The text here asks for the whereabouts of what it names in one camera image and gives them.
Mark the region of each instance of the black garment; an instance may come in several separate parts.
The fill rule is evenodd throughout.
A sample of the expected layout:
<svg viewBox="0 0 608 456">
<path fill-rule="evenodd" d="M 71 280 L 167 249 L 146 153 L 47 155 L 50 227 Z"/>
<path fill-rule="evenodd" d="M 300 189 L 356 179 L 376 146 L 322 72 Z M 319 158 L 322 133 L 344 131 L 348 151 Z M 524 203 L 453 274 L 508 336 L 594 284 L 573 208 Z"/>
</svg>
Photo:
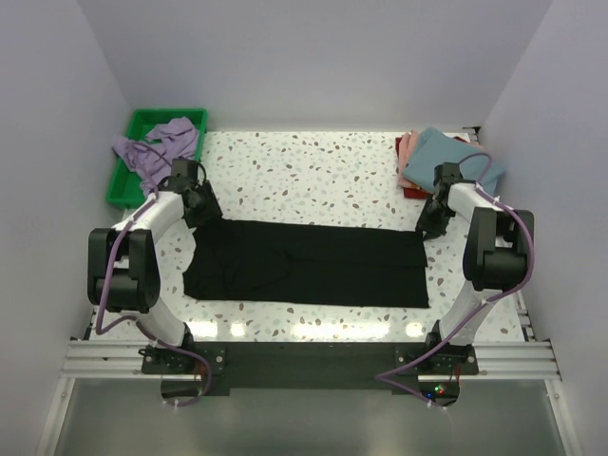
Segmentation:
<svg viewBox="0 0 608 456">
<path fill-rule="evenodd" d="M 195 299 L 428 307 L 417 233 L 220 219 L 194 237 Z"/>
</svg>

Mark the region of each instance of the white wall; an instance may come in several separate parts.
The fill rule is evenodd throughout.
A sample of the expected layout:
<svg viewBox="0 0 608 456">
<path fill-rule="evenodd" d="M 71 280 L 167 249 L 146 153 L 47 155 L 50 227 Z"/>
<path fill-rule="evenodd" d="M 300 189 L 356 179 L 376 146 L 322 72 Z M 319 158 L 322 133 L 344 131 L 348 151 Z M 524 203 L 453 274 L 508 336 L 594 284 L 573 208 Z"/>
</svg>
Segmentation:
<svg viewBox="0 0 608 456">
<path fill-rule="evenodd" d="M 128 106 L 74 0 L 0 6 L 0 454 L 33 454 L 71 335 L 86 239 Z"/>
<path fill-rule="evenodd" d="M 134 106 L 215 129 L 480 124 L 550 0 L 79 0 Z"/>
<path fill-rule="evenodd" d="M 551 337 L 588 455 L 608 453 L 608 3 L 554 0 L 484 124 L 504 200 L 536 214 L 525 290 Z"/>
</svg>

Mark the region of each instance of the speckled white tabletop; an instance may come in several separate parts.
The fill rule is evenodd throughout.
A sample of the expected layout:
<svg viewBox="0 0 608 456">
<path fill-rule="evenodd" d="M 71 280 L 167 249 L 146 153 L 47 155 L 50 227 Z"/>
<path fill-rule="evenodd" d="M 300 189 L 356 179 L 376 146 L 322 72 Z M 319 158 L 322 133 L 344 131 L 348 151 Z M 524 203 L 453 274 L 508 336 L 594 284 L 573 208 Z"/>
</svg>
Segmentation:
<svg viewBox="0 0 608 456">
<path fill-rule="evenodd" d="M 396 132 L 211 132 L 201 160 L 228 219 L 413 230 L 423 201 L 396 185 Z M 195 249 L 180 220 L 157 242 L 161 297 L 197 340 L 422 341 L 464 282 L 468 224 L 456 216 L 444 237 L 426 241 L 429 309 L 199 301 L 181 273 Z M 107 322 L 115 314 L 107 313 Z M 91 339 L 144 340 L 126 323 Z M 490 313 L 476 342 L 524 341 L 515 300 Z"/>
</svg>

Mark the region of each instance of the green plastic bin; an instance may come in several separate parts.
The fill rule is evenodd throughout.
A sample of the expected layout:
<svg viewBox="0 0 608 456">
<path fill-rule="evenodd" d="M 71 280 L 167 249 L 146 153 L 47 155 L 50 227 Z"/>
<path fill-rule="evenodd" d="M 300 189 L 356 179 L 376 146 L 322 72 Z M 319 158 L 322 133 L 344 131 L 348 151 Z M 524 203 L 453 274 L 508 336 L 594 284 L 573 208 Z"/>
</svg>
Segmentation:
<svg viewBox="0 0 608 456">
<path fill-rule="evenodd" d="M 138 109 L 133 112 L 125 136 L 130 140 L 144 140 L 145 135 L 157 124 L 167 124 L 171 119 L 179 117 L 190 119 L 199 131 L 199 143 L 194 153 L 195 160 L 199 161 L 207 125 L 207 111 L 204 109 Z M 122 159 L 118 159 L 105 199 L 110 204 L 124 209 L 139 207 L 145 201 L 140 183 L 142 179 L 129 171 Z"/>
</svg>

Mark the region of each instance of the glass panel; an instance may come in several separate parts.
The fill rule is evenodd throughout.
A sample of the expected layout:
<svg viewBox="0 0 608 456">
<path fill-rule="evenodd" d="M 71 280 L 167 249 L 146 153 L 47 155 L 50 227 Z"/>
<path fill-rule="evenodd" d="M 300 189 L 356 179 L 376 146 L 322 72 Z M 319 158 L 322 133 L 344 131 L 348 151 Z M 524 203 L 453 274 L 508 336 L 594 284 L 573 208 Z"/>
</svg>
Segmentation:
<svg viewBox="0 0 608 456">
<path fill-rule="evenodd" d="M 174 412 L 156 380 L 76 384 L 59 455 L 563 455 L 543 382 L 463 382 L 448 409 L 387 391 L 234 390 Z"/>
</svg>

